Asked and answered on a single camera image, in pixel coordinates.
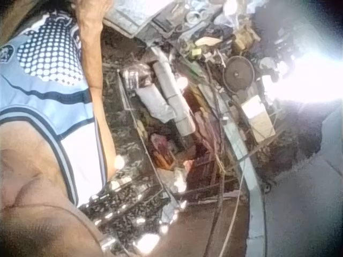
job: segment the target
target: man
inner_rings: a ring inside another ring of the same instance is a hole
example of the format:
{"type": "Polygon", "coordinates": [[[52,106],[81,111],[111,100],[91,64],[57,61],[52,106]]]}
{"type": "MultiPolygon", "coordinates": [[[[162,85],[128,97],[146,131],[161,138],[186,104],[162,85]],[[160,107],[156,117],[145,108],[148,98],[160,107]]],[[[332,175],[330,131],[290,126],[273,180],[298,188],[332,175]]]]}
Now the man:
{"type": "Polygon", "coordinates": [[[4,256],[102,256],[104,236],[76,207],[115,172],[100,48],[111,4],[77,0],[77,23],[47,13],[0,48],[4,256]]]}

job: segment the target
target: concrete floor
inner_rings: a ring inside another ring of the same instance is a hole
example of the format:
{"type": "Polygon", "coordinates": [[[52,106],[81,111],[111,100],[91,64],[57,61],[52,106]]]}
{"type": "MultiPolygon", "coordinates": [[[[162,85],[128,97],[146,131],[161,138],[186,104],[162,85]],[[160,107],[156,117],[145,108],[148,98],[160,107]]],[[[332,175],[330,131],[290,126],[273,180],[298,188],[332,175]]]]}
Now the concrete floor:
{"type": "Polygon", "coordinates": [[[342,173],[338,110],[323,123],[320,152],[281,174],[265,197],[268,257],[341,256],[342,173]]]}
{"type": "MultiPolygon", "coordinates": [[[[235,209],[235,199],[225,201],[209,256],[218,256],[235,209]]],[[[171,226],[149,257],[202,257],[217,204],[188,207],[171,226]]],[[[244,257],[248,237],[249,205],[241,201],[226,257],[244,257]]]]}

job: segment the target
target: white pipe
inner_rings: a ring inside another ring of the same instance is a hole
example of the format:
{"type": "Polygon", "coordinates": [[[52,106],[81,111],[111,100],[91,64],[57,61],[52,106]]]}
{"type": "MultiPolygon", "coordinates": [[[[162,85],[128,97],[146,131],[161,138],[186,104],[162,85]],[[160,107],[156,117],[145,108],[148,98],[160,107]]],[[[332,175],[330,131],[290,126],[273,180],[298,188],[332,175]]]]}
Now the white pipe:
{"type": "Polygon", "coordinates": [[[196,126],[190,114],[189,106],[177,86],[169,63],[167,61],[158,61],[153,65],[153,68],[160,81],[167,102],[175,111],[176,118],[174,121],[180,135],[184,137],[193,134],[196,126]]]}

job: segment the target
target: basketball jersey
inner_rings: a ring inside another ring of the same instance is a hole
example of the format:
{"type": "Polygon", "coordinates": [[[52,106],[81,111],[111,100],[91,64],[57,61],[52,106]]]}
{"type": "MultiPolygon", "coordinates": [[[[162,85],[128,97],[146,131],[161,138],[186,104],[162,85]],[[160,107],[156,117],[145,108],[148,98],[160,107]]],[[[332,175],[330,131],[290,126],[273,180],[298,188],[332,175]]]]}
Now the basketball jersey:
{"type": "Polygon", "coordinates": [[[87,203],[107,174],[76,21],[43,15],[0,48],[0,75],[0,125],[29,122],[50,144],[70,201],[87,203]]]}

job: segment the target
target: jersey logo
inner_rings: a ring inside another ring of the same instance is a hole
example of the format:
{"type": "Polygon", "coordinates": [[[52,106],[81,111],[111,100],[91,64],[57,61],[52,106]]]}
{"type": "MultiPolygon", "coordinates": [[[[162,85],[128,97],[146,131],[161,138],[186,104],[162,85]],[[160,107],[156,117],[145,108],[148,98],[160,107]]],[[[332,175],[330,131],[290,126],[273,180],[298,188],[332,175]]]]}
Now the jersey logo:
{"type": "Polygon", "coordinates": [[[11,45],[6,45],[0,48],[0,63],[8,63],[14,53],[14,47],[11,45]]]}

